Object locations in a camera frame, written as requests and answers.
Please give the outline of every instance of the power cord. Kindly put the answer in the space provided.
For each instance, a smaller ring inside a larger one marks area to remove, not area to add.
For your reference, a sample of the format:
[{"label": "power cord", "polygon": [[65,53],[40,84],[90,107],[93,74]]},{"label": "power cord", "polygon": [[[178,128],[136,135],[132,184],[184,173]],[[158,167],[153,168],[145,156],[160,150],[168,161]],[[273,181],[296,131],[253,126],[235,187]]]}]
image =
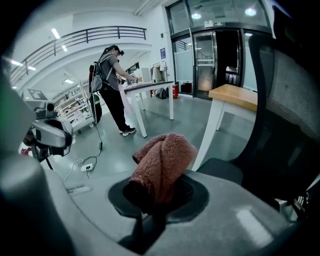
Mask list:
[{"label": "power cord", "polygon": [[81,159],[78,159],[77,161],[75,161],[75,162],[73,163],[73,165],[72,165],[71,171],[70,171],[69,174],[63,179],[64,182],[65,182],[66,179],[71,175],[71,173],[72,173],[72,171],[73,171],[73,169],[74,169],[75,163],[78,162],[78,161],[80,161],[80,160],[81,160],[81,163],[78,165],[78,167],[82,168],[82,166],[84,165],[84,163],[85,163],[87,160],[89,160],[89,159],[91,159],[91,158],[94,158],[94,159],[95,159],[95,163],[94,163],[92,169],[91,169],[91,170],[88,170],[88,168],[86,169],[86,176],[87,176],[88,179],[89,179],[88,173],[91,173],[91,172],[94,171],[94,169],[95,169],[95,167],[96,167],[96,164],[97,164],[97,162],[98,162],[98,156],[100,156],[100,154],[101,154],[102,145],[103,145],[102,139],[101,139],[101,137],[100,137],[99,130],[98,130],[98,128],[97,128],[97,125],[95,125],[95,128],[96,128],[96,131],[98,132],[99,139],[100,139],[100,143],[99,143],[100,152],[99,152],[99,154],[96,155],[96,156],[89,156],[89,157],[87,157],[87,158],[85,158],[85,159],[82,159],[82,158],[81,158]]}]

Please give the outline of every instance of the red fire extinguisher box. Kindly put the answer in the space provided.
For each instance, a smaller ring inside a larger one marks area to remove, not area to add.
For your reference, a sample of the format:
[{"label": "red fire extinguisher box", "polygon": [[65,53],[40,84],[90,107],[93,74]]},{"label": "red fire extinguisher box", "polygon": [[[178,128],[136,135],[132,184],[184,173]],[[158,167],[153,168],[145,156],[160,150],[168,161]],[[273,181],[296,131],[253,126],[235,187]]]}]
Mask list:
[{"label": "red fire extinguisher box", "polygon": [[179,86],[178,85],[173,85],[172,86],[172,94],[174,99],[179,98]]}]

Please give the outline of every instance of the brown towel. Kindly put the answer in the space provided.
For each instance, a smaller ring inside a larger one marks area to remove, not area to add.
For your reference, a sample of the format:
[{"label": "brown towel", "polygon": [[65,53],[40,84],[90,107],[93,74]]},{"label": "brown towel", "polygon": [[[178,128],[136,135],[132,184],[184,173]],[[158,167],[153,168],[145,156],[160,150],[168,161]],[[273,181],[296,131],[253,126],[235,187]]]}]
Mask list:
[{"label": "brown towel", "polygon": [[[161,135],[151,139],[132,156],[138,166],[129,179],[133,193],[130,197],[141,196],[142,191],[147,193],[147,196],[143,195],[141,198],[149,198],[149,207],[153,209],[170,203],[175,181],[184,173],[197,152],[180,134]],[[145,206],[145,202],[140,202],[139,206],[141,205]]]}]

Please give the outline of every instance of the person's arm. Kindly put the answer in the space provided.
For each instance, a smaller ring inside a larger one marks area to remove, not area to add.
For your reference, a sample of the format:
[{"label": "person's arm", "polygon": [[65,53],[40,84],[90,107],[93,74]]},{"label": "person's arm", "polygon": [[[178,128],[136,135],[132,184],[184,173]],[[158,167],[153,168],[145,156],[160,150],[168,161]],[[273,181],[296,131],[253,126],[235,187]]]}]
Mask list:
[{"label": "person's arm", "polygon": [[132,75],[129,75],[126,71],[124,71],[122,69],[122,67],[120,66],[119,62],[116,61],[112,64],[112,67],[115,69],[115,71],[122,77],[126,78],[126,79],[129,79],[129,80],[132,80],[134,81],[135,83],[138,81],[138,78],[137,77],[133,77]]}]

